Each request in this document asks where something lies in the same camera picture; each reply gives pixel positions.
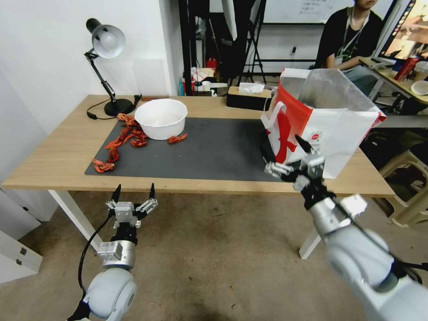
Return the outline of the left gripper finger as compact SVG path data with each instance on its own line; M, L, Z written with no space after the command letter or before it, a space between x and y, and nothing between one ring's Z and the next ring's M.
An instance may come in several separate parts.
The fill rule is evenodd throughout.
M106 201L106 206L110 210L114 210L116 208L117 203L119 201L120 193L121 193L121 184L117 186L116 190L112 194L111 199L109 201Z
M134 210L134 214L149 214L158 206L156 199L155 184L152 183L149 193L149 199L143 204L137 206Z

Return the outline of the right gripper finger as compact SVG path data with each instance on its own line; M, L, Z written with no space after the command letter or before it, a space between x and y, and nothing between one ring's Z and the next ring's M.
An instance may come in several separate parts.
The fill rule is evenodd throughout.
M284 182L294 183L296 181L295 168L277 162L268 162L265 165L265 173L270 174Z
M305 163L307 165L320 165L324 163L324 157L314 149L308 141L305 141L299 135L295 135L295 139L306 153L305 157L302 158L301 163Z

